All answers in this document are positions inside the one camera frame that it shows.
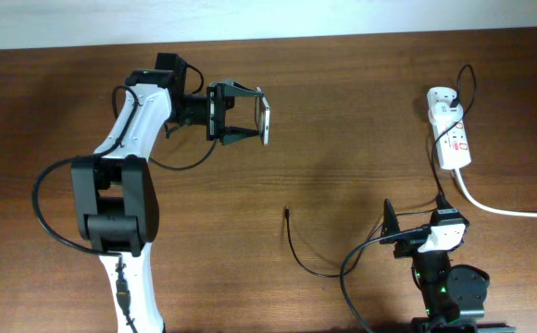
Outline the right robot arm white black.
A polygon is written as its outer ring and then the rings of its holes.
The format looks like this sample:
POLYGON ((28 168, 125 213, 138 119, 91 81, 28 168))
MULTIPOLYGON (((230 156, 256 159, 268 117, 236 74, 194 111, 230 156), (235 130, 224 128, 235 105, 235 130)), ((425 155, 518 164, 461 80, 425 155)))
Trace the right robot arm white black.
POLYGON ((462 245, 469 221, 442 196, 430 221, 401 230, 390 200, 383 203, 381 244, 394 245, 393 256, 411 258, 411 274, 427 315, 411 321, 413 332, 515 332, 506 324, 480 324, 490 285, 487 272, 472 265, 452 265, 449 253, 462 245))

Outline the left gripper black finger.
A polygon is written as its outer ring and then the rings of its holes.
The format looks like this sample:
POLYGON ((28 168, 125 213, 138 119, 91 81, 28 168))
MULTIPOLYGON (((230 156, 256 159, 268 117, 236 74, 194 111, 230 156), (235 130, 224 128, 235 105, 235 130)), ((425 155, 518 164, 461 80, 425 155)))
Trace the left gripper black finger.
POLYGON ((264 93, 260 90, 253 90, 235 80, 223 80, 221 82, 222 95, 224 98, 228 97, 244 97, 244 98, 262 98, 264 93))
POLYGON ((229 145, 238 141, 256 137, 259 135, 257 129, 245 129, 240 127, 226 127, 223 134, 220 137, 222 145, 229 145))

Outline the black smartphone with lit screen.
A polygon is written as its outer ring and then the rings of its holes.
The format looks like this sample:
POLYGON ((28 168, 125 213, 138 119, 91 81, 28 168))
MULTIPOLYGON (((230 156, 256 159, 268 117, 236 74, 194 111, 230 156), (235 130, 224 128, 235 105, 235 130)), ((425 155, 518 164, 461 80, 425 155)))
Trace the black smartphone with lit screen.
POLYGON ((256 129, 262 144, 267 146, 269 144, 270 106, 261 88, 256 87, 256 91, 261 93, 261 96, 256 98, 255 105, 256 129))

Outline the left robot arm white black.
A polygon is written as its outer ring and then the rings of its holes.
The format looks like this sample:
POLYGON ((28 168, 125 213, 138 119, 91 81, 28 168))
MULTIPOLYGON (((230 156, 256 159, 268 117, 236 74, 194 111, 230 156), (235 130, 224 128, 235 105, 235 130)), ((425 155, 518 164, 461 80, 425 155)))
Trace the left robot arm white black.
POLYGON ((269 104, 260 88, 225 79, 185 91, 192 65, 160 53, 152 69, 135 69, 121 85, 122 106, 107 138, 71 165, 78 229, 105 268, 120 332, 163 332, 151 254, 160 214, 149 170, 158 133, 206 127, 224 145, 269 139, 269 104))

